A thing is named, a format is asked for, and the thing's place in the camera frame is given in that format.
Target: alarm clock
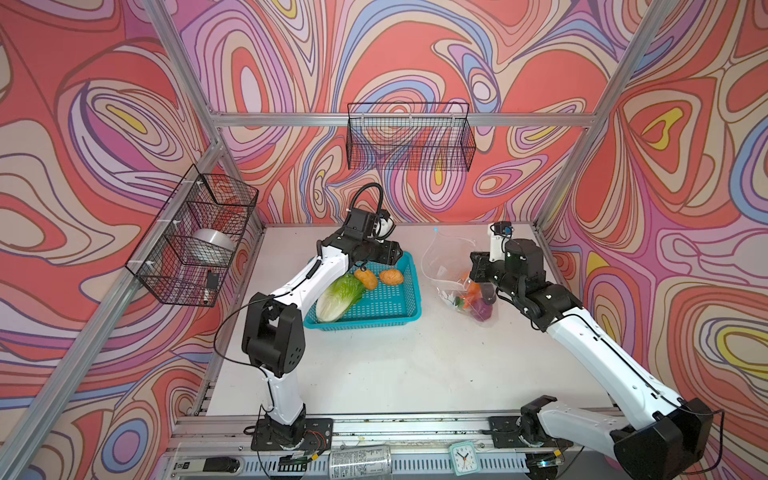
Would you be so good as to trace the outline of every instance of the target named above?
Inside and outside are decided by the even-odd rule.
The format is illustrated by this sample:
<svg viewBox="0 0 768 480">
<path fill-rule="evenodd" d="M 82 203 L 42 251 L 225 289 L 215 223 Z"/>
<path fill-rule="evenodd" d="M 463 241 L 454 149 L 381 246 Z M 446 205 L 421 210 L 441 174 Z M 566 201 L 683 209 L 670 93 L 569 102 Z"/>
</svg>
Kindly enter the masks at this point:
<svg viewBox="0 0 768 480">
<path fill-rule="evenodd" d="M 457 476 L 475 473 L 480 470 L 480 461 L 472 442 L 461 442 L 451 445 L 449 449 L 453 472 Z"/>
</svg>

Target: clear plastic bag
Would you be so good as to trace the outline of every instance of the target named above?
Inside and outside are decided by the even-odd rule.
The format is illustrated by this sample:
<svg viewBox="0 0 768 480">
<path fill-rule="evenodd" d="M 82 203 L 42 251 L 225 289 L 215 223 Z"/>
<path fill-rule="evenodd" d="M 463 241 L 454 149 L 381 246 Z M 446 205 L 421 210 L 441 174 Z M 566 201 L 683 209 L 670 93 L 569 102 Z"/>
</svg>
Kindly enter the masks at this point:
<svg viewBox="0 0 768 480">
<path fill-rule="evenodd" d="M 422 257 L 422 272 L 445 305 L 484 322 L 493 314 L 496 294 L 491 283 L 469 279 L 469 254 L 477 249 L 473 240 L 444 235 L 435 228 L 435 238 Z"/>
</svg>

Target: plastic tray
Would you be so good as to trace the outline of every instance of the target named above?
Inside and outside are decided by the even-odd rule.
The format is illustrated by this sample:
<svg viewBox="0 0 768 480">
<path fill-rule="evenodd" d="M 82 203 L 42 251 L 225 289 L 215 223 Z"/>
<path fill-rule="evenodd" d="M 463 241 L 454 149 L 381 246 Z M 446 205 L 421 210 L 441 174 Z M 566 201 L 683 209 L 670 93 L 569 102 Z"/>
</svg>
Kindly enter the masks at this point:
<svg viewBox="0 0 768 480">
<path fill-rule="evenodd" d="M 405 281 L 396 286 L 385 285 L 379 281 L 379 286 L 372 292 L 365 292 L 356 305 L 340 319 L 331 323 L 318 323 L 315 305 L 304 317 L 304 326 L 308 329 L 325 331 L 366 329 L 374 326 L 405 325 L 418 320 L 422 315 L 422 296 L 419 292 L 419 279 L 416 276 L 416 266 L 413 257 L 404 252 L 397 265 L 389 266 L 381 263 L 368 263 L 366 267 L 379 276 L 379 272 L 397 268 L 402 272 Z"/>
</svg>

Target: colorful backdrop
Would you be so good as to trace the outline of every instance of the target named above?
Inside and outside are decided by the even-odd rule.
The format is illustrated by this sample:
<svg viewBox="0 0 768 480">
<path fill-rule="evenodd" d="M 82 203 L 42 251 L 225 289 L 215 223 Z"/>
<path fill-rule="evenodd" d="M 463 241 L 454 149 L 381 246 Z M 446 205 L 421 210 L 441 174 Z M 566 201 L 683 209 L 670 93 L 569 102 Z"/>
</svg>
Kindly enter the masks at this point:
<svg viewBox="0 0 768 480">
<path fill-rule="evenodd" d="M 644 0 L 168 2 L 215 111 L 346 112 L 352 101 L 466 100 L 474 112 L 591 112 Z M 345 128 L 233 127 L 268 223 L 340 222 L 386 185 L 398 221 L 533 220 L 578 128 L 475 130 L 466 172 L 349 172 Z"/>
<path fill-rule="evenodd" d="M 768 478 L 768 3 L 680 2 L 546 237 L 637 361 L 727 411 L 707 478 Z"/>
<path fill-rule="evenodd" d="M 0 442 L 207 146 L 143 9 L 76 3 L 0 2 Z M 148 475 L 252 241 L 213 309 L 139 292 L 25 479 Z"/>
</svg>

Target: lettuce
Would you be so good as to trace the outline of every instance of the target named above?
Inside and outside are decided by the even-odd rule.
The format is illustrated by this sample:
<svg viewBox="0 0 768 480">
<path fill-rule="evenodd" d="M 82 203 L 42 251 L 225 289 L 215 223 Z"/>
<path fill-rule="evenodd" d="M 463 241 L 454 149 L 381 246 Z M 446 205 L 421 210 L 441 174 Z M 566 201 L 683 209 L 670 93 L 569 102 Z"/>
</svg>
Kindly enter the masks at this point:
<svg viewBox="0 0 768 480">
<path fill-rule="evenodd" d="M 362 299 L 365 291 L 366 288 L 362 282 L 351 273 L 340 276 L 317 299 L 315 306 L 317 321 L 321 323 L 337 321 L 352 305 Z"/>
</svg>

